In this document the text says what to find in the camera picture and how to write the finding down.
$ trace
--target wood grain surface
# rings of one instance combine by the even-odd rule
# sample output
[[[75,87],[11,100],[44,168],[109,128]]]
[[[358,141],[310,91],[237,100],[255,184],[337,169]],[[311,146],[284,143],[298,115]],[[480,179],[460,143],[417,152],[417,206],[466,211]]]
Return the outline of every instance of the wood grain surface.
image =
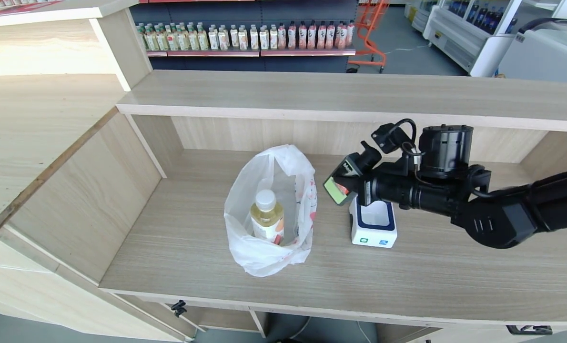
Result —
[[[0,76],[115,74],[88,20],[0,27]]]
[[[105,18],[89,19],[89,22],[122,89],[131,91],[152,71],[152,65],[144,45],[139,44],[129,9],[122,9]]]
[[[321,183],[340,156],[309,155],[318,210],[311,254],[255,278],[229,252],[224,200],[252,152],[184,150],[157,186],[99,287],[256,308],[463,323],[567,322],[567,230],[495,250],[449,219],[395,210],[392,249],[351,244],[349,213]],[[491,188],[525,184],[514,163],[486,163]]]
[[[132,117],[140,135],[146,140],[148,149],[152,151],[163,173],[167,175],[172,171],[175,162],[184,150],[171,117],[156,115],[133,115]]]
[[[122,95],[114,75],[0,77],[0,213]]]
[[[121,113],[567,131],[567,84],[460,76],[155,70]]]
[[[118,113],[67,160],[8,224],[59,263],[101,280],[160,175]]]
[[[566,172],[567,132],[549,132],[521,165],[536,180]]]
[[[134,115],[137,120],[155,120],[170,117]],[[361,141],[376,146],[370,135],[384,123],[343,123],[316,120],[268,120],[171,117],[182,145],[187,149],[262,151],[281,144],[295,144],[307,154],[347,155],[363,151]],[[418,137],[424,121],[415,121]],[[403,125],[407,134],[412,131]],[[165,141],[166,130],[146,132],[146,139]],[[474,161],[519,163],[547,131],[501,128],[475,128],[470,158]],[[400,150],[388,157],[399,158]]]
[[[83,333],[161,341],[185,339],[173,330],[167,334],[143,321],[140,318],[146,315],[130,306],[125,310],[113,306],[116,302],[121,307],[125,304],[111,294],[96,288],[90,293],[69,282],[66,278],[74,277],[70,273],[63,269],[37,273],[0,268],[0,302]]]

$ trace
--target robotic arm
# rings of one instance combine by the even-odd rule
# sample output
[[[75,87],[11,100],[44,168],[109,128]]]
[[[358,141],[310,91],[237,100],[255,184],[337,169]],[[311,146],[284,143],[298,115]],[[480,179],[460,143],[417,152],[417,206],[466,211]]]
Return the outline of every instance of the robotic arm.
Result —
[[[400,128],[409,123],[412,137]],[[491,171],[469,165],[473,128],[423,128],[419,149],[411,119],[382,125],[371,135],[384,154],[402,150],[396,162],[362,141],[364,152],[346,156],[324,183],[339,205],[357,193],[362,206],[377,200],[401,209],[422,209],[451,217],[475,241],[491,248],[511,248],[537,232],[567,228],[567,171],[531,184],[487,192]]]

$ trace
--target orange shopping cart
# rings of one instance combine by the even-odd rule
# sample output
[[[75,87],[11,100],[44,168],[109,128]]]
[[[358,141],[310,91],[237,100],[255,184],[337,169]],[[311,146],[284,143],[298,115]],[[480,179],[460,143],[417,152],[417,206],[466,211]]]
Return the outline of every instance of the orange shopping cart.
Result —
[[[356,20],[356,27],[357,35],[362,39],[364,46],[361,50],[356,50],[355,55],[371,55],[371,59],[370,61],[349,61],[349,63],[358,65],[380,65],[381,69],[379,69],[379,74],[383,73],[386,56],[377,48],[377,44],[370,40],[370,35],[379,27],[381,17],[383,17],[388,7],[390,7],[389,0],[360,0],[360,4],[358,4],[358,20]]]

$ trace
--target bottle label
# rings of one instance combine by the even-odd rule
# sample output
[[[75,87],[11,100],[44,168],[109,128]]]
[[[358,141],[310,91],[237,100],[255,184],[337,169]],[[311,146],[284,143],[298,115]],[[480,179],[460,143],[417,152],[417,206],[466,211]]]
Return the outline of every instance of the bottle label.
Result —
[[[271,226],[262,226],[252,217],[253,234],[261,239],[274,244],[281,244],[284,240],[284,218],[281,218]]]

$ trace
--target cabinet door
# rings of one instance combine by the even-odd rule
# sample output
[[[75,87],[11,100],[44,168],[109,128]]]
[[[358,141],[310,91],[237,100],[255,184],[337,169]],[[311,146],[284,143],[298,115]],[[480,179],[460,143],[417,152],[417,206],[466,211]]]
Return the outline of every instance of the cabinet door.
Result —
[[[91,293],[67,280],[74,277],[82,280],[64,267],[55,273],[0,267],[0,304],[7,311],[14,309],[83,333],[158,341],[186,339],[174,330],[159,330],[154,319],[142,318],[143,313],[111,294],[97,288]]]

